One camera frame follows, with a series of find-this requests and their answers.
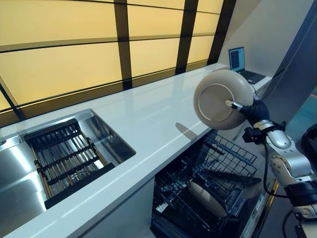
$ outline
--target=dishwasher rack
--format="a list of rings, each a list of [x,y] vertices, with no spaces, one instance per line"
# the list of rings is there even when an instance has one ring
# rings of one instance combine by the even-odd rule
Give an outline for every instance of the dishwasher rack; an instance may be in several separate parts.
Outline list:
[[[49,209],[114,168],[71,119],[25,135]]]
[[[155,221],[159,216],[169,220],[188,234],[184,237],[217,237],[257,171],[255,160],[255,155],[212,130],[156,175]],[[227,215],[216,217],[198,202],[187,188],[191,181],[212,195]]]

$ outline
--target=black frame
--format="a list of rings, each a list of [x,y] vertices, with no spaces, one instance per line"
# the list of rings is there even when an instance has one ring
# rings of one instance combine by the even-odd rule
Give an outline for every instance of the black frame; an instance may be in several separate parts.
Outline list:
[[[85,45],[85,44],[99,44],[99,43],[110,43],[118,42],[119,46],[119,57],[122,79],[95,87],[85,88],[73,92],[68,92],[62,95],[55,95],[49,98],[43,98],[37,101],[29,102],[26,104],[18,105],[14,102],[14,98],[10,97],[10,92],[6,88],[4,82],[0,82],[0,90],[4,97],[8,101],[13,109],[14,114],[18,117],[18,120],[25,120],[31,117],[35,117],[44,113],[52,112],[61,108],[65,108],[71,105],[103,97],[112,93],[138,87],[147,83],[151,83],[157,80],[161,80],[167,77],[171,77],[180,73],[184,73],[196,68],[204,67],[209,64],[216,63],[218,61],[220,51],[224,42],[224,38],[227,33],[227,29],[230,23],[232,12],[236,3],[236,0],[224,0],[219,14],[218,25],[215,34],[193,34],[194,23],[196,18],[196,12],[215,14],[212,12],[197,11],[198,0],[185,0],[184,9],[161,7],[161,6],[149,6],[141,4],[130,4],[127,0],[114,0],[99,1],[99,0],[77,0],[86,2],[97,2],[105,4],[114,4],[115,21],[117,29],[117,38],[95,38],[95,39],[76,39],[76,40],[60,40],[60,41],[49,41],[49,42],[37,42],[37,43],[26,43],[17,45],[0,46],[0,54],[22,50],[33,50],[40,48],[49,47],[61,47],[61,46],[72,46],[72,45]],[[145,37],[129,37],[128,27],[128,5],[145,6],[145,7],[156,7],[166,8],[174,10],[183,10],[183,20],[181,26],[180,35],[165,35],[165,36],[145,36]],[[209,58],[193,62],[188,64],[188,55],[192,37],[195,36],[210,36],[214,35],[213,44]],[[131,74],[131,59],[130,59],[130,41],[137,40],[149,40],[149,39],[166,39],[166,38],[180,38],[178,47],[177,63],[176,67],[170,69],[160,70],[158,72],[152,72],[145,75],[140,75],[132,78]],[[2,121],[1,126],[16,123],[16,120]]]

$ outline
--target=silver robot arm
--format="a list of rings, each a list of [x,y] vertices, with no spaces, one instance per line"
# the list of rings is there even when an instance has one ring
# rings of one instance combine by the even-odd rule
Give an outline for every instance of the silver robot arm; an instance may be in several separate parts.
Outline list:
[[[317,182],[309,160],[295,147],[294,141],[287,136],[281,126],[269,120],[264,102],[254,95],[252,106],[225,101],[244,114],[253,128],[246,128],[245,142],[263,143],[266,159],[277,181],[281,184],[293,205],[293,212],[300,221],[317,220]]]

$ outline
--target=laptop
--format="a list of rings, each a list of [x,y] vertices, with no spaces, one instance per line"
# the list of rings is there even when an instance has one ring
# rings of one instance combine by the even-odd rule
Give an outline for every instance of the laptop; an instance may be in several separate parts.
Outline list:
[[[229,50],[230,70],[241,74],[249,83],[256,84],[265,76],[244,69],[244,47]]]

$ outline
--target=metal sink basin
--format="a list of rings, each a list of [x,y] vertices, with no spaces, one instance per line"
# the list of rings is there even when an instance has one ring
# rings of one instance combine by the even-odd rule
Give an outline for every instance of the metal sink basin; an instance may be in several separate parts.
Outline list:
[[[33,152],[24,136],[70,119],[78,121],[80,129],[114,166],[136,154],[92,110],[48,122],[8,138],[0,138],[0,237],[46,211],[47,197],[34,164]]]

